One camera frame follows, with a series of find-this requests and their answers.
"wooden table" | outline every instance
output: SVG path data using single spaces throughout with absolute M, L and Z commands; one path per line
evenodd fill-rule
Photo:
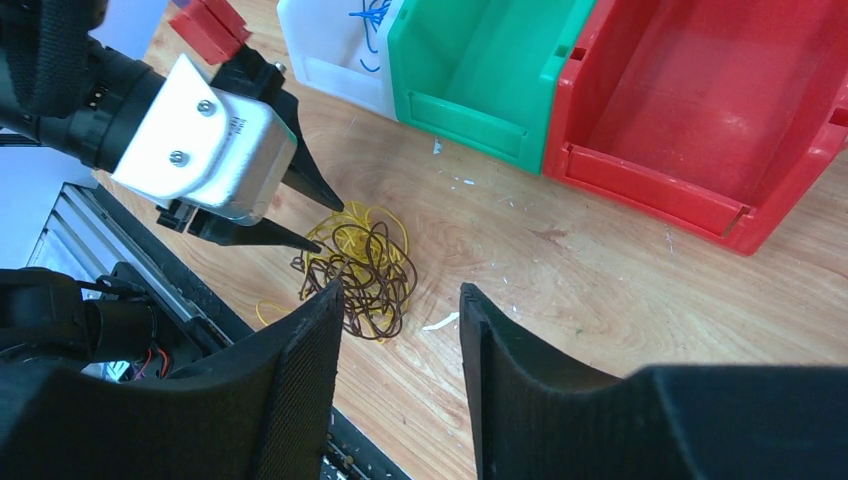
M 251 46 L 288 64 L 275 3 L 233 2 L 255 32 Z M 188 50 L 163 22 L 146 60 L 165 73 Z M 345 200 L 390 208 L 410 230 L 421 283 L 405 329 L 385 345 L 345 336 L 335 404 L 414 478 L 475 475 L 459 330 L 422 331 L 458 310 L 462 282 L 615 375 L 656 362 L 848 363 L 844 156 L 760 252 L 742 258 L 450 142 L 435 155 L 433 135 L 301 87 L 292 74 L 286 85 L 330 185 Z M 155 225 L 147 201 L 100 178 L 253 327 L 260 299 L 298 304 L 293 250 L 177 235 Z M 297 232 L 329 213 L 287 187 L 277 195 L 269 217 Z

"green bin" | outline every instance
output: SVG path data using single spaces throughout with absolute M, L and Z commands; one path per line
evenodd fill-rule
M 557 79 L 594 0 L 405 0 L 389 32 L 398 120 L 542 170 Z

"paper scrap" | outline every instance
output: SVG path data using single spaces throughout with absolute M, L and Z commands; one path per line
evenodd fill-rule
M 459 312 L 453 312 L 450 315 L 448 315 L 447 317 L 445 317 L 445 319 L 442 320 L 441 322 L 439 322 L 435 325 L 427 325 L 426 327 L 422 328 L 422 330 L 431 331 L 431 330 L 438 330 L 440 328 L 444 328 L 448 324 L 450 324 L 452 321 L 456 320 L 457 318 L 459 318 Z

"connector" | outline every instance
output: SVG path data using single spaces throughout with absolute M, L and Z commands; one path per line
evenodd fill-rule
M 193 0 L 168 23 L 210 65 L 233 58 L 251 34 L 227 0 Z

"storage bin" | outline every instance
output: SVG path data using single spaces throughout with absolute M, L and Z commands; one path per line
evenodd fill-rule
M 752 254 L 846 135 L 848 2 L 598 0 L 544 173 Z
M 375 54 L 363 19 L 350 16 L 368 8 L 362 0 L 280 0 L 277 14 L 297 81 L 396 120 L 386 36 L 403 3 L 393 0 L 376 34 L 369 32 Z M 360 59 L 380 69 L 370 72 Z
M 557 76 L 594 0 L 406 0 L 389 32 L 401 122 L 541 173 Z

